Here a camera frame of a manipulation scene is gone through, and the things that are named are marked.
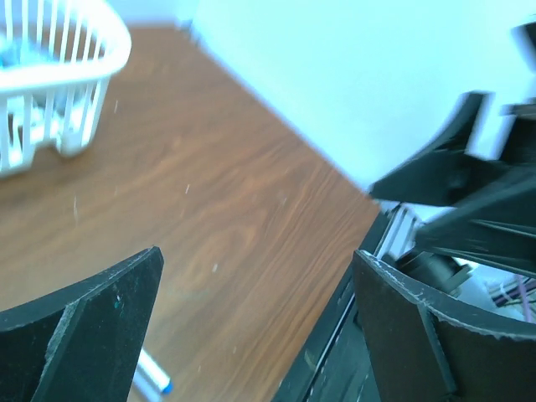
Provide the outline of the white blue marker pen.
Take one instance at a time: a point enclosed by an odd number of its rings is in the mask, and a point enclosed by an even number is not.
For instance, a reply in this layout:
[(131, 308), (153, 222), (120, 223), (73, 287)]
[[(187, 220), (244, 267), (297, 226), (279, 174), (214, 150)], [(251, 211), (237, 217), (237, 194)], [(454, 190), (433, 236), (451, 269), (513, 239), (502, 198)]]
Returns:
[(173, 391), (168, 374), (143, 348), (140, 352), (132, 384), (146, 401), (160, 402)]

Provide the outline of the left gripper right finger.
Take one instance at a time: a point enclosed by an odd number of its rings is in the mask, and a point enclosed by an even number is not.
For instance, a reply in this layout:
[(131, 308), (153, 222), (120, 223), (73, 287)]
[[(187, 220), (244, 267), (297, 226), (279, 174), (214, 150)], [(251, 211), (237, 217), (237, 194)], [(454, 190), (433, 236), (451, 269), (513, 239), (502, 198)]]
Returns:
[(358, 320), (382, 401), (533, 401), (535, 326), (468, 305), (365, 250)]

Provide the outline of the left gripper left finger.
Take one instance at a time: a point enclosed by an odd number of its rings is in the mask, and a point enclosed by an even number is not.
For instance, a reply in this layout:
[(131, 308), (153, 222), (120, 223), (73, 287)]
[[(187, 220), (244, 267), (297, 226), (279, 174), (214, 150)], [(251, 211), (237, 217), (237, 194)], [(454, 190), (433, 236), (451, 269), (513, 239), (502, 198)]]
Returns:
[(1, 313), (3, 401), (125, 401), (164, 259), (153, 246)]

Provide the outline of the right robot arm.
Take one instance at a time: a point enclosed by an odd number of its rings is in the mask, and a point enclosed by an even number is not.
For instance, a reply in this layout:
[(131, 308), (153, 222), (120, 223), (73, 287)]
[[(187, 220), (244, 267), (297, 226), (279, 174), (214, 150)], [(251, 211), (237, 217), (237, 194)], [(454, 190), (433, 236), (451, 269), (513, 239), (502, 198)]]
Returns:
[(535, 321), (535, 105), (511, 106), (514, 123), (498, 159), (467, 151), (488, 95), (467, 92), (443, 131), (406, 162), (374, 182), (372, 198), (447, 207), (418, 224), (412, 238), (384, 260), (452, 296), (461, 295), (475, 264), (516, 275), (496, 297), (472, 302), (493, 311), (519, 305)]

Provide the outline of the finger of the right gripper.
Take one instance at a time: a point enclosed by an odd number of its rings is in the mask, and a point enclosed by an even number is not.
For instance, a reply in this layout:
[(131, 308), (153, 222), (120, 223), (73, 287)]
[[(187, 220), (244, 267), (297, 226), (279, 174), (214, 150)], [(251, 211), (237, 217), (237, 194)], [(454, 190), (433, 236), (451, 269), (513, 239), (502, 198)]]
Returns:
[(415, 246), (535, 277), (535, 170), (515, 167), (421, 226)]
[(430, 206), (453, 206), (482, 190), (492, 199), (512, 204), (512, 184), (506, 175), (515, 162), (515, 150), (506, 140), (496, 160), (484, 160), (467, 152), (477, 119), (490, 97), (470, 91), (442, 131), (369, 190), (372, 198)]

